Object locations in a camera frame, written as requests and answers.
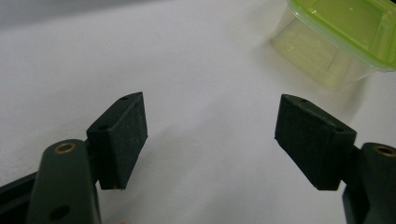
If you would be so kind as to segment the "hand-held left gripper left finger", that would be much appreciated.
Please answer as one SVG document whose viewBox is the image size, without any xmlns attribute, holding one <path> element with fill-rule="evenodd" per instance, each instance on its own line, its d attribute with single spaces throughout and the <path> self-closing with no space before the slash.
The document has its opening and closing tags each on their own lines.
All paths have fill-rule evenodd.
<svg viewBox="0 0 396 224">
<path fill-rule="evenodd" d="M 45 149 L 26 224 L 102 223 L 96 189 L 125 189 L 148 138 L 143 93 L 118 99 L 86 134 Z"/>
</svg>

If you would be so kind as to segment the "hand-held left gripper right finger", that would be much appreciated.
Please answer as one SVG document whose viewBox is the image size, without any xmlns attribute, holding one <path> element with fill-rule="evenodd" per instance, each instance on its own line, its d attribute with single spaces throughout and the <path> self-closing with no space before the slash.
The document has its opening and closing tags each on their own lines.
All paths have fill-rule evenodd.
<svg viewBox="0 0 396 224">
<path fill-rule="evenodd" d="M 396 148 L 354 145 L 357 132 L 311 102 L 283 94 L 275 140 L 318 190 L 338 190 L 347 224 L 396 224 Z"/>
</svg>

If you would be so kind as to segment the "clear plastic container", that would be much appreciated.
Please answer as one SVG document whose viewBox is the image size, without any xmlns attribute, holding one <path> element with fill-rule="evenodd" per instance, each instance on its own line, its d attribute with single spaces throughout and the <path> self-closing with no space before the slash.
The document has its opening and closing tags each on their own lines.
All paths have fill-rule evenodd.
<svg viewBox="0 0 396 224">
<path fill-rule="evenodd" d="M 375 73 L 345 49 L 336 46 L 287 8 L 271 40 L 273 48 L 325 89 L 343 86 Z"/>
</svg>

